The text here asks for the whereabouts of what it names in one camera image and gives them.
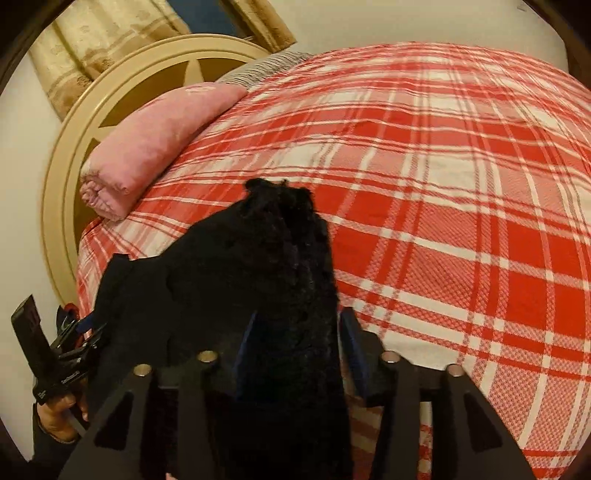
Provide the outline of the person's left hand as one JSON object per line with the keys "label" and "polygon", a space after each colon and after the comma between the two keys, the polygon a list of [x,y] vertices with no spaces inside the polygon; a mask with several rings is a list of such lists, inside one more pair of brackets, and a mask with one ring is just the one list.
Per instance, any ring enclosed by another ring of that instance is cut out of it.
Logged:
{"label": "person's left hand", "polygon": [[89,421],[88,404],[84,393],[67,393],[61,397],[54,397],[44,404],[36,405],[40,425],[54,439],[60,442],[71,442],[79,433],[70,423],[68,413],[73,407],[80,411],[84,422]]}

